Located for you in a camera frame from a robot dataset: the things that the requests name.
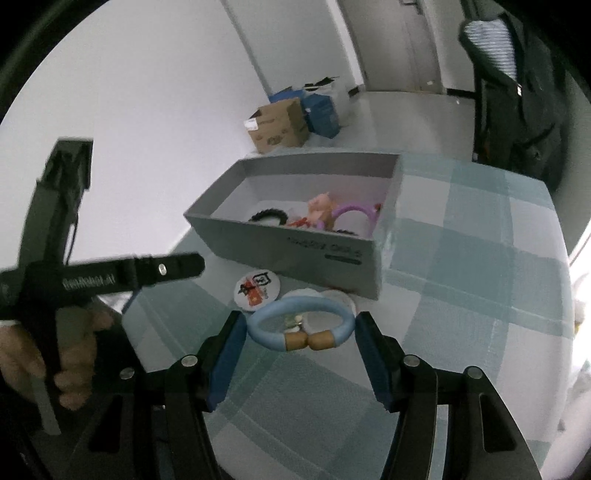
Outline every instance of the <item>cardboard box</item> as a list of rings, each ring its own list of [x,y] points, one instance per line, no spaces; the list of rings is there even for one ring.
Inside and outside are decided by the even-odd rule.
[[[310,135],[298,98],[260,107],[244,126],[259,153],[268,153],[278,145],[301,147]]]
[[[311,132],[327,138],[334,138],[339,133],[339,120],[329,96],[313,93],[304,97],[301,102]]]
[[[249,158],[226,171],[185,217],[219,257],[377,299],[382,257],[385,262],[391,257],[401,178],[398,156],[392,154],[294,153]],[[337,203],[382,203],[371,236],[248,222],[253,214],[271,207],[299,208],[306,213],[307,201],[325,192]],[[345,215],[363,218],[359,212]]]

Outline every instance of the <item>light blue bracelet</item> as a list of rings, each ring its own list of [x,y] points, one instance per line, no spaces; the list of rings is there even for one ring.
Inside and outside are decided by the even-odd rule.
[[[267,332],[259,327],[263,320],[303,312],[329,312],[340,316],[339,326],[308,336],[305,332]],[[355,315],[343,304],[319,297],[288,297],[265,305],[246,320],[251,338],[260,345],[277,352],[287,352],[309,346],[312,350],[325,350],[344,343],[355,330]]]

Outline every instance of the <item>red object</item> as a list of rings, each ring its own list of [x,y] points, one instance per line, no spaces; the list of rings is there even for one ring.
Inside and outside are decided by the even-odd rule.
[[[247,279],[246,282],[244,282],[244,284],[242,286],[248,290],[248,294],[247,294],[248,304],[251,307],[255,307],[256,305],[259,305],[262,303],[262,296],[261,296],[260,288],[258,287],[258,285],[253,283],[250,278]]]
[[[300,227],[300,226],[311,226],[310,222],[308,221],[307,217],[301,218],[299,220],[296,220],[295,222],[291,222],[289,223],[287,226],[296,226],[296,227]]]

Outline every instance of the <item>metal screw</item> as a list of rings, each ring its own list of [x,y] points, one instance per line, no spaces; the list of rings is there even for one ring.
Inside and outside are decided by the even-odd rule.
[[[482,378],[482,375],[484,375],[482,373],[482,370],[480,370],[480,368],[478,367],[468,367],[467,374],[468,377],[473,378],[475,380]]]
[[[416,355],[407,355],[402,361],[407,367],[418,367],[421,363],[421,359]]]
[[[135,374],[135,370],[131,367],[124,368],[121,372],[119,372],[119,377],[121,380],[129,380]]]
[[[197,365],[197,357],[195,355],[187,355],[181,360],[184,367],[194,367]]]

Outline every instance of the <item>gray floor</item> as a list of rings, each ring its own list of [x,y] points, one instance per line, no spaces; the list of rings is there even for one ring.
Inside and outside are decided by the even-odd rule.
[[[349,125],[334,139],[312,135],[307,147],[367,148],[472,160],[474,100],[407,92],[363,92]]]

